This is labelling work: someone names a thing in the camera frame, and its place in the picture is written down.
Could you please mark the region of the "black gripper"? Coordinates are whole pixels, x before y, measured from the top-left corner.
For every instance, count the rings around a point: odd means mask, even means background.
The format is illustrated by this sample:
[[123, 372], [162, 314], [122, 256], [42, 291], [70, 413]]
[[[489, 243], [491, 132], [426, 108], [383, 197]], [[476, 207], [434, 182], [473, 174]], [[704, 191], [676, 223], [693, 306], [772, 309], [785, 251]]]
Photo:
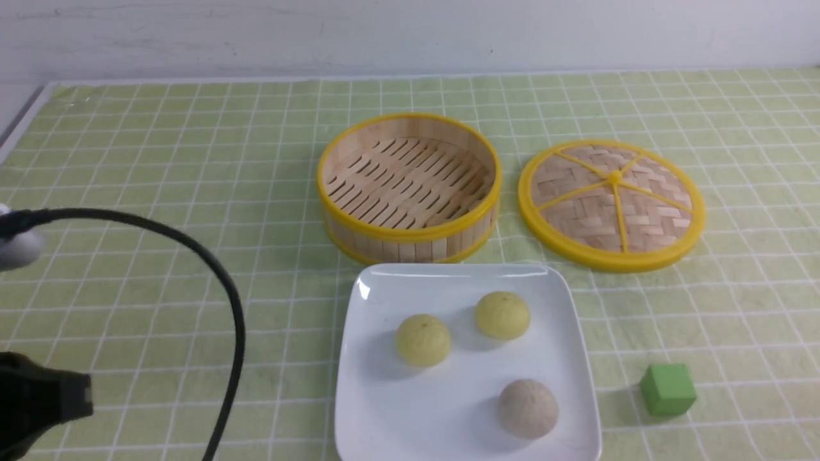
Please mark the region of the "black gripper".
[[1, 458], [20, 460], [53, 427], [92, 416], [92, 388], [88, 374], [1, 353]]

